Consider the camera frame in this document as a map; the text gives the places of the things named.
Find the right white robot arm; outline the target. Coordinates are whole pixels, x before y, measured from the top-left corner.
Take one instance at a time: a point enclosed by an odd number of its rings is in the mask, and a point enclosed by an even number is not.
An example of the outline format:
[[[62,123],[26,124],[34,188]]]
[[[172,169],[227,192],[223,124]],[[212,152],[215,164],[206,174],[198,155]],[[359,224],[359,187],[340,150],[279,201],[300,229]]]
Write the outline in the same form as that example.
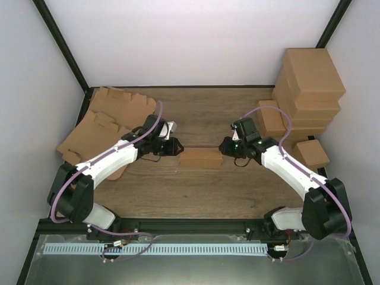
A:
[[[256,161],[282,178],[303,201],[300,208],[278,207],[265,215],[265,235],[278,239],[285,230],[304,231],[314,239],[352,232],[352,214],[344,183],[321,176],[289,155],[273,138],[262,138],[252,118],[231,124],[233,135],[218,149],[224,156]]]

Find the cardboard box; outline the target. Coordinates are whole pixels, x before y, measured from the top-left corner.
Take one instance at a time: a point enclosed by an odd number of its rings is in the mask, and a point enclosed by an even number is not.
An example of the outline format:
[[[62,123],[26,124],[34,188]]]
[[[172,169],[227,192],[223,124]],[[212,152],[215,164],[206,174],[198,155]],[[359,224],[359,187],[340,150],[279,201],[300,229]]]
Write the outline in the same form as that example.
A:
[[[223,155],[217,148],[185,148],[179,156],[182,168],[220,169]]]

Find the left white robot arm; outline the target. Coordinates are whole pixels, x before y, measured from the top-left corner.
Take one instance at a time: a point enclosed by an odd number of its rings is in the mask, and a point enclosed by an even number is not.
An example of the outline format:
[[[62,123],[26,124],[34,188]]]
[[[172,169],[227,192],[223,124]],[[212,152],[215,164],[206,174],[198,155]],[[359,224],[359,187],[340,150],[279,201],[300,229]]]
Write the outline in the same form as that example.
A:
[[[172,136],[177,124],[154,114],[144,124],[121,137],[117,143],[96,157],[76,165],[64,163],[53,181],[47,203],[55,223],[86,223],[100,229],[109,240],[121,233],[117,215],[94,202],[98,185],[117,170],[144,155],[177,156],[184,147]]]

